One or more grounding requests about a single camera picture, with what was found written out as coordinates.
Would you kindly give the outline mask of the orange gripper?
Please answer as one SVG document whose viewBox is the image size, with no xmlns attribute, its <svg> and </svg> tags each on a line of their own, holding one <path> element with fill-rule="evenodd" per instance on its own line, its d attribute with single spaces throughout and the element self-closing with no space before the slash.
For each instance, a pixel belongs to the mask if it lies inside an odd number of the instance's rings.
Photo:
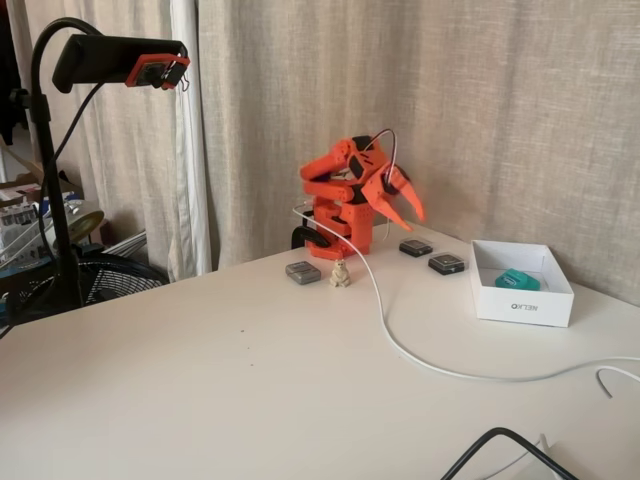
<svg viewBox="0 0 640 480">
<path fill-rule="evenodd" d="M 382 214 L 388 220 L 408 232 L 411 232 L 413 228 L 394 209 L 388 197 L 393 197 L 401 193 L 413 207 L 419 220 L 424 221 L 426 219 L 423 203 L 411 184 L 410 177 L 401 167 L 384 166 L 378 169 L 364 183 L 362 193 L 377 213 Z"/>
</svg>

